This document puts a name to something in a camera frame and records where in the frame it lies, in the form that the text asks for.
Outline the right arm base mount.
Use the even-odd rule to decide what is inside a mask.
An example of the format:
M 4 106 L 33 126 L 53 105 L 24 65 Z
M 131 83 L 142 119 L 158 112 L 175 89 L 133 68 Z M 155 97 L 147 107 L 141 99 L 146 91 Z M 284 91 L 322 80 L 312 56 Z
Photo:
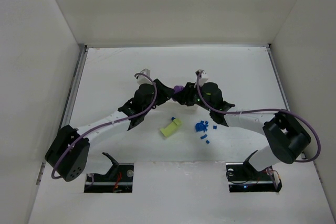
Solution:
M 279 173 L 272 166 L 258 172 L 250 164 L 254 151 L 242 163 L 226 163 L 226 178 L 230 193 L 279 193 L 282 189 L 282 180 Z

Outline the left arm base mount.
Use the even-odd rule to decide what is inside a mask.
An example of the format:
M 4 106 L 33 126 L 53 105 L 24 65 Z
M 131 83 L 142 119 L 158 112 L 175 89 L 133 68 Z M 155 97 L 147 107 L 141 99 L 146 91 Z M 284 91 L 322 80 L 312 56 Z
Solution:
M 134 163 L 119 163 L 110 154 L 102 153 L 109 161 L 109 170 L 104 174 L 88 174 L 84 193 L 132 193 Z

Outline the light green lego slide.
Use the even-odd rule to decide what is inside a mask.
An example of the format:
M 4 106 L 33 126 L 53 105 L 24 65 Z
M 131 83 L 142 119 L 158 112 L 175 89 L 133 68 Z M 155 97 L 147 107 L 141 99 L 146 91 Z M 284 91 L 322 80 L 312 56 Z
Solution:
M 175 118 L 168 126 L 160 128 L 160 132 L 164 137 L 170 137 L 174 134 L 182 125 L 182 121 L 178 118 Z

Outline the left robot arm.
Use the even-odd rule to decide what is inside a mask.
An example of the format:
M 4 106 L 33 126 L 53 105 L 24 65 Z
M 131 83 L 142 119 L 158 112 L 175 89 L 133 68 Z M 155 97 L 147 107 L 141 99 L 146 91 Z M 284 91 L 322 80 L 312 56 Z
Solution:
M 174 89 L 155 79 L 139 85 L 131 99 L 105 118 L 78 128 L 63 126 L 45 155 L 46 162 L 52 167 L 52 179 L 71 182 L 82 173 L 107 174 L 113 158 L 106 152 L 102 153 L 106 160 L 91 157 L 94 147 L 138 126 L 151 109 L 173 95 Z

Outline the purple flower lego block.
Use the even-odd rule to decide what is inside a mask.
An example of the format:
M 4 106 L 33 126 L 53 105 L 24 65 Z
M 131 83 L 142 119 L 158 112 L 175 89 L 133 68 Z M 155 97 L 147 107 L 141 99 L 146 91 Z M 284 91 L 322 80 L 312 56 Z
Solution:
M 176 86 L 174 86 L 173 89 L 174 89 L 174 93 L 176 94 L 176 93 L 181 92 L 184 89 L 184 87 L 181 86 L 181 85 L 176 85 Z

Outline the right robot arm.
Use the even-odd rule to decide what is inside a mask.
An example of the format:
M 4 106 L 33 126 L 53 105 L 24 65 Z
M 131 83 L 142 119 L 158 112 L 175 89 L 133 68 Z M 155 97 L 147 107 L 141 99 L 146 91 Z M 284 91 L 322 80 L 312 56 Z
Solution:
M 263 135 L 268 145 L 250 154 L 244 161 L 248 170 L 261 172 L 277 163 L 292 164 L 311 143 L 311 137 L 293 115 L 285 112 L 243 113 L 224 101 L 218 85 L 212 82 L 197 88 L 186 86 L 173 98 L 181 105 L 199 105 L 211 119 L 226 127 L 239 127 Z

